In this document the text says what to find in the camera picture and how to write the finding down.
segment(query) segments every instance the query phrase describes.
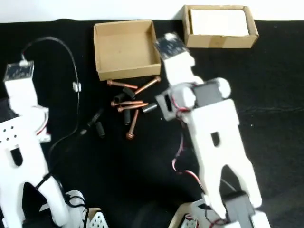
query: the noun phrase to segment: copper screw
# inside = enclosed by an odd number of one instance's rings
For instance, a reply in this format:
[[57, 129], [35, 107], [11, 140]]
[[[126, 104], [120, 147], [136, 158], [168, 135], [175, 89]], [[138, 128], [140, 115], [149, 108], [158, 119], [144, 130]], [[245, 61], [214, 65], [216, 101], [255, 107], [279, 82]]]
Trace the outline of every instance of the copper screw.
[[136, 104], [142, 104], [143, 101], [124, 101], [121, 103], [116, 103], [115, 101], [111, 101], [111, 106], [115, 107], [117, 105], [136, 105]]
[[122, 112], [124, 109], [135, 109], [135, 108], [141, 108], [141, 107], [145, 107], [147, 106], [149, 103], [142, 103], [142, 104], [133, 104], [130, 106], [125, 106], [125, 107], [118, 107], [117, 111], [120, 113]]
[[131, 123], [130, 130], [126, 134], [126, 138], [129, 139], [129, 140], [134, 138], [133, 131], [134, 131], [134, 127], [135, 127], [135, 124], [136, 124], [137, 116], [138, 116], [138, 109], [135, 110], [135, 114], [134, 114], [134, 117], [133, 117], [133, 120], [132, 120], [132, 123]]
[[112, 86], [113, 85], [113, 86], [128, 87], [128, 88], [132, 88], [132, 89], [137, 89], [138, 88], [138, 86], [136, 86], [136, 85], [115, 82], [115, 81], [112, 81], [112, 80], [108, 80], [107, 84], [108, 84], [108, 86]]
[[134, 93], [135, 94], [139, 94], [142, 90], [145, 90], [146, 88], [152, 86], [153, 84], [160, 82], [161, 81], [161, 77], [156, 76], [152, 81], [148, 82], [147, 84], [145, 84], [143, 87], [139, 88], [138, 90], [136, 90]]

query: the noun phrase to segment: white background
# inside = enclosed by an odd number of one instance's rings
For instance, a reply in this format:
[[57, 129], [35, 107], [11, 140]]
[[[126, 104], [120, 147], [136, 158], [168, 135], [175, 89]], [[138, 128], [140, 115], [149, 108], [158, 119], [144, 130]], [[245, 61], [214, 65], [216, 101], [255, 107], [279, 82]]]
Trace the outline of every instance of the white background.
[[255, 20], [304, 20], [301, 0], [1, 0], [0, 22], [181, 19], [184, 4], [247, 5]]

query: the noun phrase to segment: cardboard box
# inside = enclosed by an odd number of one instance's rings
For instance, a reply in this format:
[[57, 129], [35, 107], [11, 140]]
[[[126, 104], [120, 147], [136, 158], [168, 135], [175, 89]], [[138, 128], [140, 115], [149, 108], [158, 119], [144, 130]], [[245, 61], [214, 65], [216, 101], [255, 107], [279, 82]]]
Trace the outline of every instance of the cardboard box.
[[[194, 35], [192, 32], [190, 10], [243, 10], [246, 16], [247, 36]], [[247, 6], [239, 5], [185, 5], [183, 26], [185, 44], [188, 48], [251, 48], [258, 38], [257, 27]]]
[[100, 80], [159, 75], [161, 60], [155, 41], [151, 20], [95, 24], [95, 63]]

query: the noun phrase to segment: white paper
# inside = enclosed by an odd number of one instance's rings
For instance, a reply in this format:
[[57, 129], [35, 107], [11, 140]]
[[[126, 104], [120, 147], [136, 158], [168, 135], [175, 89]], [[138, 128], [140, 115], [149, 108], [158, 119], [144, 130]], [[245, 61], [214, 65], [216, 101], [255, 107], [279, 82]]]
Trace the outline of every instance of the white paper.
[[237, 9], [200, 10], [191, 9], [194, 35], [249, 35], [244, 11]]

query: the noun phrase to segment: perforated white plate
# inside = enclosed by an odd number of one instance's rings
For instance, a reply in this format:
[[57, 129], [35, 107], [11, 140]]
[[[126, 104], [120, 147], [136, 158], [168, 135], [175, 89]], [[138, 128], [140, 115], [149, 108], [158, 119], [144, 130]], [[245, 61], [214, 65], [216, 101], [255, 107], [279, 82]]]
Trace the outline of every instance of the perforated white plate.
[[102, 212], [97, 212], [89, 224], [89, 228], [109, 228]]

